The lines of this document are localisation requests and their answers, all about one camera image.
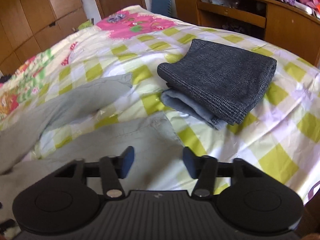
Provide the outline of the grey-green pants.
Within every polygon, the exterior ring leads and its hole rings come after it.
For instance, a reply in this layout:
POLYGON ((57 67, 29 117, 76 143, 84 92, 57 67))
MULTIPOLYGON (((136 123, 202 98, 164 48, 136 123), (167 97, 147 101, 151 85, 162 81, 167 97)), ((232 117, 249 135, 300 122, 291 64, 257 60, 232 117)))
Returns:
POLYGON ((163 112, 146 118, 101 125, 79 132, 48 156, 26 161, 44 132, 68 123, 88 123, 89 115, 127 94, 132 75, 112 76, 81 85, 40 106, 24 111, 12 126, 1 132, 1 221, 13 218, 12 204, 20 192, 75 159, 94 162, 135 149, 125 191, 175 190, 182 171, 183 145, 163 112))

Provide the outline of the colourful checked bed quilt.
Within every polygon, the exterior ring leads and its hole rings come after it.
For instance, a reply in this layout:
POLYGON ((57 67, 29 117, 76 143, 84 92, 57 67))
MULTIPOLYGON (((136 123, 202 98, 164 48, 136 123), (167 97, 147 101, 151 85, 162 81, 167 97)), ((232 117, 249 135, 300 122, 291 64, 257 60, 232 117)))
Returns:
POLYGON ((128 146, 136 156, 125 191, 193 191, 188 147, 244 159, 308 202, 319 186, 319 70, 262 40, 131 6, 1 85, 5 209, 70 160, 128 146))

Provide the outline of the folded dark grey pants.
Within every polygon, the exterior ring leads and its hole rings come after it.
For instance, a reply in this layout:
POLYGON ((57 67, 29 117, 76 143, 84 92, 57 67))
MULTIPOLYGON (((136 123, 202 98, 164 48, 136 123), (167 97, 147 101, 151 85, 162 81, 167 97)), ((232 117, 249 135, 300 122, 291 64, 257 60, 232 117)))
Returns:
POLYGON ((215 129, 240 124, 267 92, 276 67, 271 57, 194 39, 183 58, 157 67, 168 86, 161 101, 215 129))

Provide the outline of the wooden sideboard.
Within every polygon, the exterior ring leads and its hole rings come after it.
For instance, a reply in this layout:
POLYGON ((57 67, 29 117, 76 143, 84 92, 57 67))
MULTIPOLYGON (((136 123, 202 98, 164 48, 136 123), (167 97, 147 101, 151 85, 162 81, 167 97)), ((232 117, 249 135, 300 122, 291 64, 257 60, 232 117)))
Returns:
POLYGON ((256 37, 319 67, 319 19, 275 0, 175 0, 179 20, 256 37))

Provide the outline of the blue foam mat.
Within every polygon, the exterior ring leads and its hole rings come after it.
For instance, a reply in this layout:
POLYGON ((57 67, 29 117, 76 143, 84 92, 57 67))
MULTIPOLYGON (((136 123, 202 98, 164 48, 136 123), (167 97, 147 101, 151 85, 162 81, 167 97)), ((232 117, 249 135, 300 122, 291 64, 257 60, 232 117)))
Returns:
POLYGON ((171 17, 171 0, 151 0, 151 12, 171 17))

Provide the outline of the wooden wardrobe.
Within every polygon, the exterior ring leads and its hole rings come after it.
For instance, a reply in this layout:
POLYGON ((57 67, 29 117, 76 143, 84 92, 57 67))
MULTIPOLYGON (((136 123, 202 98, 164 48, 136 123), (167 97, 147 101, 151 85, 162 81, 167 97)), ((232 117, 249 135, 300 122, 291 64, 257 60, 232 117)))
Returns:
POLYGON ((86 22, 81 0, 1 0, 1 72, 12 74, 86 22))

